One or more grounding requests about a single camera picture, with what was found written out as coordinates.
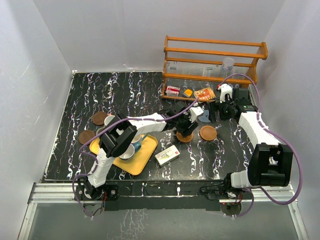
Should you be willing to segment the dark wooden coaster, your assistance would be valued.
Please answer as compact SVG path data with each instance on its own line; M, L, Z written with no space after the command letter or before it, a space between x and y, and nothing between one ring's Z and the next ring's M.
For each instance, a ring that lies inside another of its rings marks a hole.
M89 129L83 130L78 135L78 142L81 145L84 145L85 143L87 143L89 140L91 140L95 136L96 136L96 134L93 130L89 130Z
M104 111L99 111L93 114L92 116L92 122L97 126L104 125L105 118L108 116L108 114Z

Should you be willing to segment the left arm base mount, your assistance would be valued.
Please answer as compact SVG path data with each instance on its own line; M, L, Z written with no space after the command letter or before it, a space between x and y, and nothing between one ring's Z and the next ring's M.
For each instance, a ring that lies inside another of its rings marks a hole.
M74 200L80 205L87 217L92 221L98 210L104 210L107 201L116 201L119 199L119 186L116 184L103 184L95 187L89 182L88 174L79 174L72 181L72 192ZM101 201L101 207L94 213L86 210L82 201L97 200Z

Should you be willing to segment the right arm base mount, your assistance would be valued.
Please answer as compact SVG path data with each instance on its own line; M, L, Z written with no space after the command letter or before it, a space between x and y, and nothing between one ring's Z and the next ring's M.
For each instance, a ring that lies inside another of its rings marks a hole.
M232 219L246 215L254 205L254 195L250 189L240 189L232 187L231 173L228 173L221 183L211 183L199 188L199 193L207 200L220 200L220 197L232 200L232 202L222 202L220 210L222 216ZM250 193L251 203L247 210L242 212L243 194Z

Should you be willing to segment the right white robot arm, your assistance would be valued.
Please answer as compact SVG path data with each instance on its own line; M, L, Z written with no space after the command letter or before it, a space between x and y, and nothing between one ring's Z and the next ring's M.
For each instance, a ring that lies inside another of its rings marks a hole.
M290 182L293 151L268 133L261 114L250 100L247 88L233 88L228 84L217 87L219 99L209 104L210 120L215 113L221 120L236 119L246 132L254 150L248 167L228 173L223 180L223 194L233 199L248 187L286 187Z

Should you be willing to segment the white yellow box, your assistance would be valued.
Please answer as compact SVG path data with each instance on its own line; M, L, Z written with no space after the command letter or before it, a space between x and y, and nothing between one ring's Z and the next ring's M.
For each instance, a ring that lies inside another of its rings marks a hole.
M172 145L165 150L159 152L155 155L155 159L158 162L159 166L162 167L172 160L178 158L180 156L180 152L175 145Z

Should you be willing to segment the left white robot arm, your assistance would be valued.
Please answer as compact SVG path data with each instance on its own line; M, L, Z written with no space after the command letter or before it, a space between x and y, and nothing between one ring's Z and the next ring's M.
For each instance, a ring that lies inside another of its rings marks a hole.
M204 111L197 102L190 105L182 101L169 108L145 116L130 117L123 114L105 118L105 128L85 144L98 139L98 153L93 156L94 164L87 174L79 175L75 180L83 193L93 200L103 195L103 186L116 158L121 155L130 160L135 154L134 139L151 132L165 132L176 129L182 137L189 137L198 127L198 117Z

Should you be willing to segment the blue silicone coaster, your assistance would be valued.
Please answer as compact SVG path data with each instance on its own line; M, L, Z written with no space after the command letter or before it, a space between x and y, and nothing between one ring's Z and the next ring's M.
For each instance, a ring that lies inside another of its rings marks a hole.
M198 120L202 123L210 123L210 111L209 110L204 110L203 114L198 117Z

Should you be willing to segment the light wooden coaster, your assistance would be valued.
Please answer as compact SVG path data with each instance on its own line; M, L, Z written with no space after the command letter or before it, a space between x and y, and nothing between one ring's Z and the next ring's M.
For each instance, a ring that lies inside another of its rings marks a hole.
M191 135L188 135L186 137L183 137L180 132L176 132L176 137L181 143L189 143L193 140L194 134L192 133Z
M218 135L217 130L211 125L201 127L199 134L203 140L208 142L213 141Z

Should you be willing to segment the yellow tray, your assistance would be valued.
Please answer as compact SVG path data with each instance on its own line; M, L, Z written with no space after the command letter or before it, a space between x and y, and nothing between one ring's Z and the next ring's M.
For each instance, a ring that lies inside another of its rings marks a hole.
M117 157L113 161L113 165L131 175L139 175L146 166L157 145L158 140L155 137L148 135L142 141L141 148L137 153L135 153L133 160L125 162L124 160L121 160L119 157Z

